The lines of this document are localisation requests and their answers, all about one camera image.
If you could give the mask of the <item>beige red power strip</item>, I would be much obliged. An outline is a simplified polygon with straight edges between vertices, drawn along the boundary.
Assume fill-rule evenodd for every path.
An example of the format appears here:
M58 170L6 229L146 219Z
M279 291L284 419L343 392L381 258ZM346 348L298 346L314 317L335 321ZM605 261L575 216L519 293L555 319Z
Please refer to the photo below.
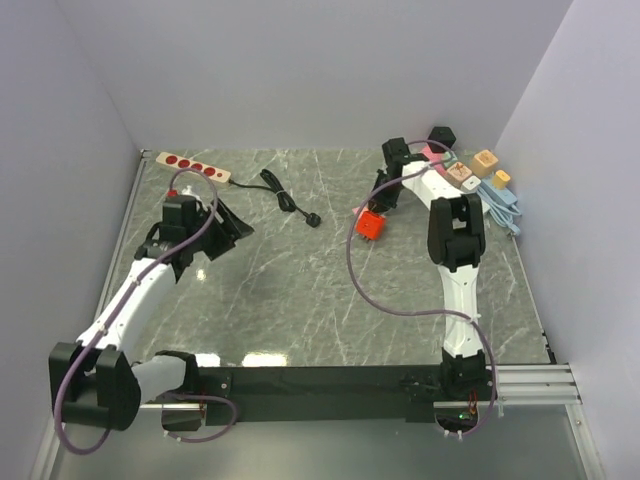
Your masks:
M220 185L227 185L231 180L231 173L227 170L169 152L160 152L155 157L155 162L172 170L191 169L202 172L208 179Z

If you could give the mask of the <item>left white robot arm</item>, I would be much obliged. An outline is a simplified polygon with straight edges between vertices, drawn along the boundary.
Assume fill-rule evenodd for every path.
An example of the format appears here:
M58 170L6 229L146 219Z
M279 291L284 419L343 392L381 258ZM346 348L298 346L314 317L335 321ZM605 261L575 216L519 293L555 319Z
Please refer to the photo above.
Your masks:
M194 355L161 351L137 366L128 357L195 255L215 260L253 231L221 200L205 206L192 195L168 196L111 302L75 342L58 343L49 356L56 424L123 431L141 405L165 393L193 399L200 388Z

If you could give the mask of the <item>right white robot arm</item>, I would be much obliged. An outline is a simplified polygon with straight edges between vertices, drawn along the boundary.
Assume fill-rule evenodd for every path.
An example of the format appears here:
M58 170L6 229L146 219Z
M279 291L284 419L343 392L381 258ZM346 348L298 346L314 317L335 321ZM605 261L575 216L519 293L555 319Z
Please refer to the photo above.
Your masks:
M410 151L403 138L382 145L386 168L378 172L356 230L375 239L384 214L397 206L402 190L411 191L429 211L427 250L441 279L445 335L440 364L439 389L451 399L478 391L491 380L486 367L489 349L477 330L479 319L477 280L486 249L483 206L475 194L447 193L437 189L442 176L436 163Z

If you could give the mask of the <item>red cube plug adapter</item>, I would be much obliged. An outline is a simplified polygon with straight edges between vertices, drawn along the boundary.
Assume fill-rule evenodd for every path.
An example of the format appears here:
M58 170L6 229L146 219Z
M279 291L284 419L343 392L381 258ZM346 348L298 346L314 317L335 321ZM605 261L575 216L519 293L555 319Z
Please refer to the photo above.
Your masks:
M367 241L375 241L381 236L385 224L386 218L384 215L366 210L359 215L355 232Z

